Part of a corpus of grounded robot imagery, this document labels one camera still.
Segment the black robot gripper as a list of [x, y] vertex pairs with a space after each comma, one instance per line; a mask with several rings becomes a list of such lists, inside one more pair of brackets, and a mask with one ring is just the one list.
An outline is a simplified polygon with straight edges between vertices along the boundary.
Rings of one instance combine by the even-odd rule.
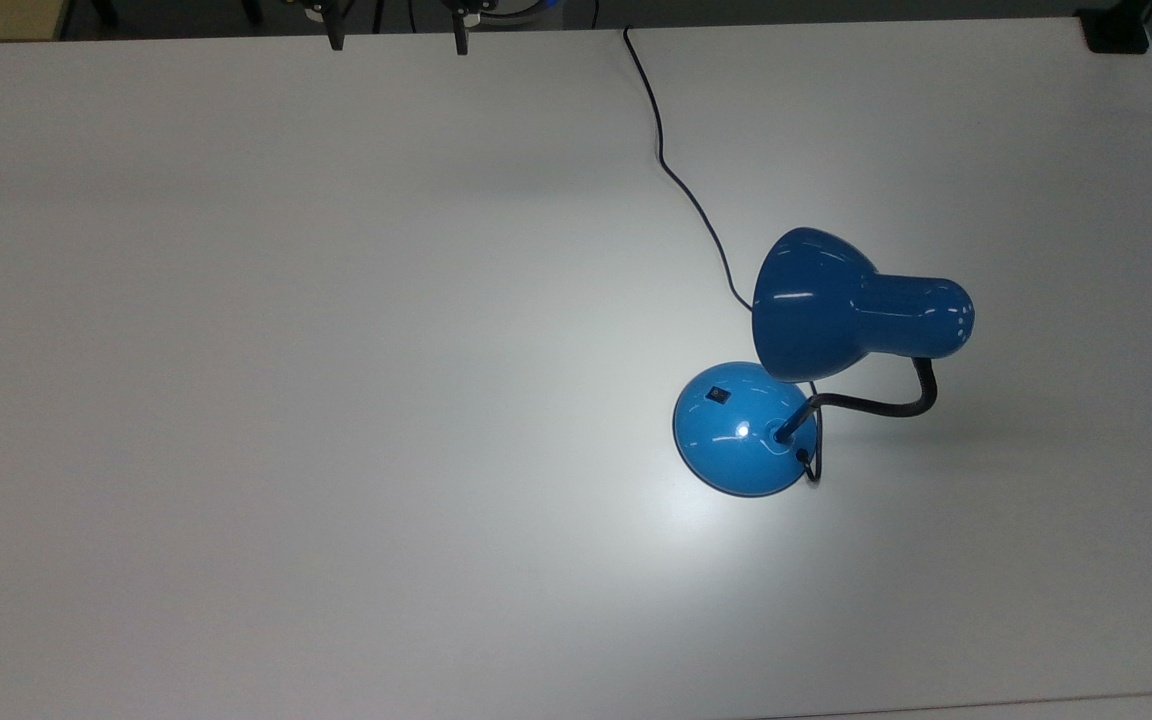
[[[353, 1], [289, 1], [305, 9], [308, 17], [321, 22], [333, 51], [344, 50], [344, 17]], [[458, 56], [468, 55], [468, 18], [486, 10], [486, 1], [440, 1], [452, 13], [454, 46]]]

